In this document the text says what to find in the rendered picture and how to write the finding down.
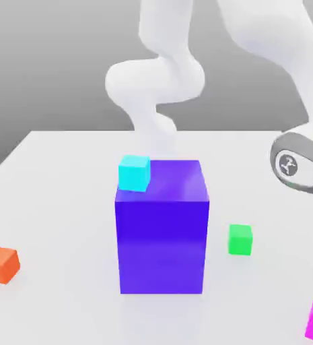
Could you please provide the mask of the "small orange cube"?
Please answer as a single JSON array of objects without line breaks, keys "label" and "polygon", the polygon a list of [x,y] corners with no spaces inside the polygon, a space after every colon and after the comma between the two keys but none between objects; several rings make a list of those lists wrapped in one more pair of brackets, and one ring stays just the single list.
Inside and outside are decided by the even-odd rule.
[{"label": "small orange cube", "polygon": [[0,284],[7,284],[20,270],[20,260],[15,249],[0,247]]}]

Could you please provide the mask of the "small green cube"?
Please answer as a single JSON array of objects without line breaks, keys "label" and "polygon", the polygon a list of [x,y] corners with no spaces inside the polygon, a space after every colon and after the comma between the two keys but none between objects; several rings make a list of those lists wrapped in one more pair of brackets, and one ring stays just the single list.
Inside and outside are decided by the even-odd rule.
[{"label": "small green cube", "polygon": [[245,224],[229,225],[228,253],[231,255],[251,255],[253,244],[252,228]]}]

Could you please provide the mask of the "large purple box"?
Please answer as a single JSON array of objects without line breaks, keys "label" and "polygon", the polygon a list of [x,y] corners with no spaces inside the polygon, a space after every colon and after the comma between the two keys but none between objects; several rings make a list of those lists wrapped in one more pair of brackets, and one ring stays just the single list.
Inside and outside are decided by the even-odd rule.
[{"label": "large purple box", "polygon": [[121,293],[202,293],[209,194],[199,161],[151,161],[147,190],[119,189],[114,206]]}]

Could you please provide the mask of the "small cyan cube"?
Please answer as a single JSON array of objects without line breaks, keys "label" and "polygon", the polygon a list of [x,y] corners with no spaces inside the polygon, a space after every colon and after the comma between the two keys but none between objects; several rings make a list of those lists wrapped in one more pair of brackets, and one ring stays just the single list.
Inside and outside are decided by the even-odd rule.
[{"label": "small cyan cube", "polygon": [[145,192],[151,180],[149,156],[125,155],[118,165],[118,188]]}]

